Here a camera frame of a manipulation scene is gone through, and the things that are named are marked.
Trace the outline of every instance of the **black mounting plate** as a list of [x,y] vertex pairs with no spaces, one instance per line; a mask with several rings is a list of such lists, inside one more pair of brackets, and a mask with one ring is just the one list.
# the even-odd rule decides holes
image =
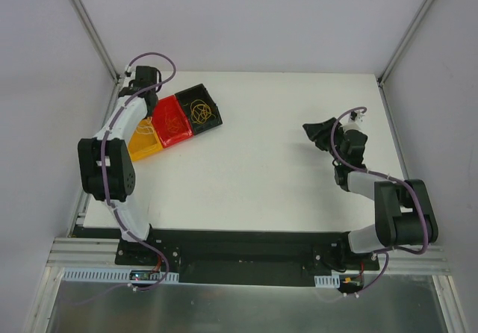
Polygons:
[[[119,238],[120,231],[78,228],[73,235]],[[166,255],[172,272],[179,273],[180,282],[313,287],[315,276],[329,276],[332,272],[324,260],[340,261],[348,270],[359,271],[361,262],[366,270],[379,269],[378,261],[372,261],[370,254],[337,250],[337,243],[343,242],[345,235],[153,229],[147,242]],[[120,240],[116,264],[153,267],[157,262],[155,254],[139,243]]]

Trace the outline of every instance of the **white table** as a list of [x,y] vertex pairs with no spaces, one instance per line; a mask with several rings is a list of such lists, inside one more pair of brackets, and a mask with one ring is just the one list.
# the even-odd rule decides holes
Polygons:
[[[199,83],[223,124],[134,164],[153,228],[347,231],[374,222],[373,202],[335,184],[332,156],[302,129],[367,106],[365,163],[400,177],[373,75],[179,72],[159,94]],[[117,224],[91,199],[84,226]]]

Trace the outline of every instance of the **gray wall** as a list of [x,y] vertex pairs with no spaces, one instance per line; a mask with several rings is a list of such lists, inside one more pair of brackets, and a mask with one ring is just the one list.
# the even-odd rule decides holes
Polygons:
[[376,74],[422,1],[83,0],[118,71],[154,48],[182,70]]
[[0,332],[20,332],[113,83],[68,0],[0,0]]
[[437,0],[385,85],[411,176],[427,182],[478,332],[478,0]]

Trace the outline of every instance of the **purple cable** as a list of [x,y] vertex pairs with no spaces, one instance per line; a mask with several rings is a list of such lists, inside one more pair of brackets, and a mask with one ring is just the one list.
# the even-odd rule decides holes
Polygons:
[[[402,251],[412,253],[414,255],[422,255],[423,253],[426,252],[426,249],[428,248],[428,230],[426,229],[425,216],[423,215],[423,211],[421,209],[420,202],[418,201],[417,194],[413,191],[412,187],[410,185],[408,185],[406,182],[404,182],[404,180],[400,180],[399,178],[394,178],[393,176],[386,175],[386,174],[383,174],[383,173],[377,172],[377,171],[370,171],[370,170],[360,169],[356,166],[353,166],[353,165],[347,163],[343,158],[341,158],[341,156],[337,152],[337,149],[335,148],[334,133],[335,133],[335,130],[337,129],[338,124],[340,123],[341,119],[343,119],[347,114],[350,114],[350,113],[355,112],[355,111],[361,111],[362,113],[365,113],[367,111],[367,108],[366,107],[357,107],[357,108],[353,108],[353,109],[350,109],[350,110],[346,111],[345,113],[340,115],[337,118],[337,120],[335,120],[334,125],[332,126],[332,132],[330,134],[330,145],[332,146],[332,151],[334,153],[334,156],[337,159],[337,161],[340,161],[343,165],[345,165],[346,167],[349,167],[350,169],[352,169],[354,171],[365,172],[365,173],[368,173],[368,174],[371,174],[371,175],[378,176],[380,178],[385,178],[389,181],[394,181],[397,184],[400,184],[400,185],[402,185],[406,188],[406,190],[410,193],[410,196],[412,197],[412,200],[413,200],[413,203],[414,203],[415,207],[417,208],[418,218],[420,219],[421,228],[423,230],[423,245],[422,245],[422,248],[419,249],[418,251],[415,251],[414,249],[409,249],[407,247],[402,247],[402,246],[397,246],[395,248],[400,249]],[[390,250],[390,249],[380,249],[380,250],[376,251],[376,253],[385,253],[388,250]]]
[[388,252],[381,252],[385,255],[385,263],[383,264],[383,267],[382,267],[382,270],[380,271],[379,275],[369,284],[367,284],[365,287],[363,287],[360,292],[363,292],[364,290],[368,289],[369,287],[372,287],[375,282],[377,282],[380,277],[383,276],[383,274],[385,273],[385,271],[387,270],[387,267],[388,267],[388,262],[390,261],[390,256],[388,255]]

